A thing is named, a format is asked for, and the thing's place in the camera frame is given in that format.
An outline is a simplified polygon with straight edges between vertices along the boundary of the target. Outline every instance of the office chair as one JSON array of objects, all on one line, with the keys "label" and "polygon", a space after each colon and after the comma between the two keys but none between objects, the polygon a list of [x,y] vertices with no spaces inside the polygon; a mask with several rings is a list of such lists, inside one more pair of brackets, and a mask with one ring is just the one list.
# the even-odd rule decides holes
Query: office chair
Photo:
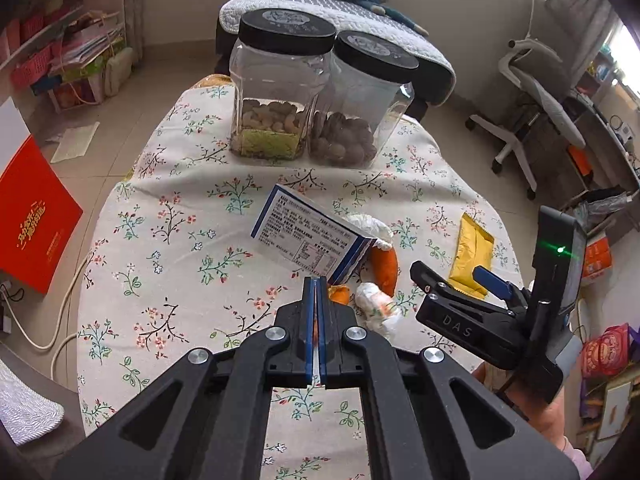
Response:
[{"label": "office chair", "polygon": [[502,151],[494,158],[491,164],[491,169],[495,174],[499,174],[502,171],[502,163],[504,159],[513,152],[518,159],[518,163],[522,168],[522,172],[529,183],[529,189],[527,189],[527,197],[530,200],[534,200],[536,197],[536,189],[538,185],[536,179],[533,176],[533,172],[527,161],[527,156],[524,152],[523,142],[527,137],[527,134],[531,130],[533,124],[536,123],[543,116],[548,117],[549,121],[555,128],[558,134],[562,135],[574,146],[578,148],[584,148],[585,143],[580,131],[572,123],[571,119],[562,109],[562,105],[535,79],[531,74],[524,72],[523,70],[514,66],[514,62],[522,60],[525,56],[528,56],[531,52],[539,52],[545,56],[562,63],[562,60],[556,54],[554,50],[533,38],[526,38],[524,40],[509,42],[510,51],[498,62],[498,70],[509,81],[517,86],[523,92],[526,92],[535,101],[537,111],[520,126],[516,132],[510,132],[493,124],[482,118],[480,115],[472,115],[466,120],[466,127],[472,130],[476,124],[482,126],[488,132],[494,134],[494,136],[503,140],[506,145]]}]

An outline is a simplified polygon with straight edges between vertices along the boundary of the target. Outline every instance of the plastic jar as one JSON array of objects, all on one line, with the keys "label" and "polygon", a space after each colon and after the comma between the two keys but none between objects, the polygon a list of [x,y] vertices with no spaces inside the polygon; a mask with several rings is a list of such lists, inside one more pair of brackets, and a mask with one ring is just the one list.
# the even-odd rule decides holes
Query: plastic jar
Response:
[{"label": "plastic jar", "polygon": [[231,151],[293,159],[304,152],[318,92],[329,79],[335,27],[288,9],[242,15],[229,63],[236,84]]},{"label": "plastic jar", "polygon": [[311,157],[332,166],[369,166],[414,99],[417,68],[418,60],[396,44],[364,32],[340,32],[331,78],[318,96]]}]

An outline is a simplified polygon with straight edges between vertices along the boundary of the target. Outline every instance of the jar lid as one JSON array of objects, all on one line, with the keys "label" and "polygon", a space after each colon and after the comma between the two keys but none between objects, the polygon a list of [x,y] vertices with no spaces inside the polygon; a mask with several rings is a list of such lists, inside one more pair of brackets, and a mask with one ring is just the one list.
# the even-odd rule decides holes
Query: jar lid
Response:
[{"label": "jar lid", "polygon": [[418,60],[404,48],[355,30],[338,34],[334,54],[365,74],[394,83],[408,83],[418,68]]},{"label": "jar lid", "polygon": [[319,56],[334,46],[335,27],[327,20],[290,9],[250,10],[240,18],[244,44],[291,56]]}]

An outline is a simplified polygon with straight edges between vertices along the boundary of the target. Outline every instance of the tablecloth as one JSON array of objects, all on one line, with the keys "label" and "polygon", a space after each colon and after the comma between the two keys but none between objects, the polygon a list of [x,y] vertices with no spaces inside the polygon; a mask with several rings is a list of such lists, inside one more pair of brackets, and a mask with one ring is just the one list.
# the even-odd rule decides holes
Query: tablecloth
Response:
[{"label": "tablecloth", "polygon": [[[191,348],[234,348],[302,296],[305,273],[268,260],[249,236],[277,182],[338,215],[367,212],[391,226],[404,316],[392,342],[412,351],[439,346],[472,370],[476,357],[415,320],[424,294],[411,282],[411,263],[448,276],[467,212],[495,236],[492,270],[517,286],[522,280],[497,212],[444,161],[433,137],[405,116],[366,171],[238,158],[228,151],[234,87],[224,78],[208,84],[168,111],[97,221],[78,313],[86,432]],[[352,292],[367,273],[365,266],[351,277]],[[306,389],[274,389],[262,477],[369,478],[358,391],[324,390],[317,375]]]}]

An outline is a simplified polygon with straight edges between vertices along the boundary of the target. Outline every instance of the metal bolt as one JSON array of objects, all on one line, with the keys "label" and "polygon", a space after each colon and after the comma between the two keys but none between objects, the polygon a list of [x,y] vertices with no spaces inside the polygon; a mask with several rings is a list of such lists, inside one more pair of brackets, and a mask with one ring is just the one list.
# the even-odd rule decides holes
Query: metal bolt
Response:
[{"label": "metal bolt", "polygon": [[201,365],[202,363],[206,363],[209,359],[209,352],[207,352],[204,348],[194,348],[189,352],[189,356],[187,357],[190,363],[195,365]]},{"label": "metal bolt", "polygon": [[359,341],[360,339],[364,339],[367,336],[367,331],[363,329],[361,326],[350,326],[347,329],[347,337],[349,339],[353,339],[354,341]]},{"label": "metal bolt", "polygon": [[287,331],[284,330],[280,326],[272,326],[267,329],[265,332],[267,339],[271,339],[272,341],[280,341],[280,339],[284,339],[284,336],[287,335]]},{"label": "metal bolt", "polygon": [[435,346],[425,348],[422,355],[424,355],[424,358],[430,363],[441,363],[444,361],[444,352]]}]

